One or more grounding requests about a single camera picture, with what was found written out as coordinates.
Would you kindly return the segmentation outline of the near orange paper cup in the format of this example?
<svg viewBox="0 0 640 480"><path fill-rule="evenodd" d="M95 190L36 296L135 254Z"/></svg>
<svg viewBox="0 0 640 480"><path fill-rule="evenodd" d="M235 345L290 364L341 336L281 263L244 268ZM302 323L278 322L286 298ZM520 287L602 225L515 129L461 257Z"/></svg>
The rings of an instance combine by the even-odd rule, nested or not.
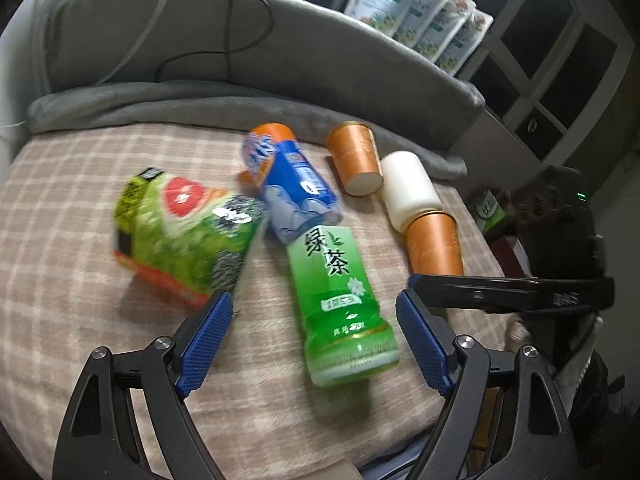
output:
<svg viewBox="0 0 640 480"><path fill-rule="evenodd" d="M464 274L457 222L451 214L421 214L405 229L405 240L413 274Z"/></svg>

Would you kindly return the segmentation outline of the orange paper cup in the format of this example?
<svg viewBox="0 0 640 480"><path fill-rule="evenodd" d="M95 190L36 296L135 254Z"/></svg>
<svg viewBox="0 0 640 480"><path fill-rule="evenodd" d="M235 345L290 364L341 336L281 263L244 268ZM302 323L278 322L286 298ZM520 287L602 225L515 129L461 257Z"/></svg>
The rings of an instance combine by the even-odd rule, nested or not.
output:
<svg viewBox="0 0 640 480"><path fill-rule="evenodd" d="M368 196L382 188L380 158L369 126L362 122L342 122L326 136L326 147L349 195Z"/></svg>
<svg viewBox="0 0 640 480"><path fill-rule="evenodd" d="M405 229L405 240L413 274L464 274L457 222L451 214L421 214Z"/></svg>

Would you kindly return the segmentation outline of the far orange paper cup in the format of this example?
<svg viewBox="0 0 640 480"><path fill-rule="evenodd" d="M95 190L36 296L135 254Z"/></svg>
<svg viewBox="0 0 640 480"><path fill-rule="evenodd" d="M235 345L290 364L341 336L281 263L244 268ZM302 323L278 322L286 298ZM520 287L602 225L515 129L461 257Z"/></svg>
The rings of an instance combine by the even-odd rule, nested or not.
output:
<svg viewBox="0 0 640 480"><path fill-rule="evenodd" d="M326 136L326 147L349 195L368 196L382 188L380 158L369 126L362 122L342 122Z"/></svg>

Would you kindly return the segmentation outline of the green paper bag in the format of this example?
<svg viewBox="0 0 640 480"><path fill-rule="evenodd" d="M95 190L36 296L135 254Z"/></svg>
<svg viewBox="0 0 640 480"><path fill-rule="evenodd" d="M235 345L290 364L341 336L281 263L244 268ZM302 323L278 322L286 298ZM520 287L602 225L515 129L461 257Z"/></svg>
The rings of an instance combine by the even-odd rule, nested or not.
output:
<svg viewBox="0 0 640 480"><path fill-rule="evenodd" d="M506 212L500 205L497 196L489 188L485 188L473 198L470 211L477 227L483 234L487 234L506 218Z"/></svg>

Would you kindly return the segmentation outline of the grapefruit green tea bottle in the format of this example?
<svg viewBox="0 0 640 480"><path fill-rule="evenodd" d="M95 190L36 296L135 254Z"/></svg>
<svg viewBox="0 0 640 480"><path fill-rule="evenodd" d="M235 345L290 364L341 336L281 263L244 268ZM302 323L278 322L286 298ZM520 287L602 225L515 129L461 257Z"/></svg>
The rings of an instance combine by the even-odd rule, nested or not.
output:
<svg viewBox="0 0 640 480"><path fill-rule="evenodd" d="M150 167L127 182L113 221L119 263L201 307L235 289L267 209L257 198Z"/></svg>

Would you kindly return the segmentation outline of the blue orange drink bottle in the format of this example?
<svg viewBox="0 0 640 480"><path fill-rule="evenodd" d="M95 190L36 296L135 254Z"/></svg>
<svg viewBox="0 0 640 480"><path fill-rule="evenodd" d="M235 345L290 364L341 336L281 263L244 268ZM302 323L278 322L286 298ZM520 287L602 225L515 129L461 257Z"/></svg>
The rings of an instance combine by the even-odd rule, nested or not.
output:
<svg viewBox="0 0 640 480"><path fill-rule="evenodd" d="M269 211L274 235L285 245L314 226L340 223L340 199L314 169L291 128L267 122L250 130L242 159Z"/></svg>

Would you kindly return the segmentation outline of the grey blanket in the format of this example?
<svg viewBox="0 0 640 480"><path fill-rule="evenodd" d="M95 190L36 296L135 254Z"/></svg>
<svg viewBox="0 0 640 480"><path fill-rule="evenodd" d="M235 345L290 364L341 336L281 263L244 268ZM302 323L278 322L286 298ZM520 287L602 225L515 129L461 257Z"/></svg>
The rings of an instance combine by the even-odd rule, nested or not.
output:
<svg viewBox="0 0 640 480"><path fill-rule="evenodd" d="M37 44L32 133L283 122L322 143L358 120L381 153L413 151L432 177L456 180L468 168L452 147L484 107L420 54L303 0L52 0Z"/></svg>

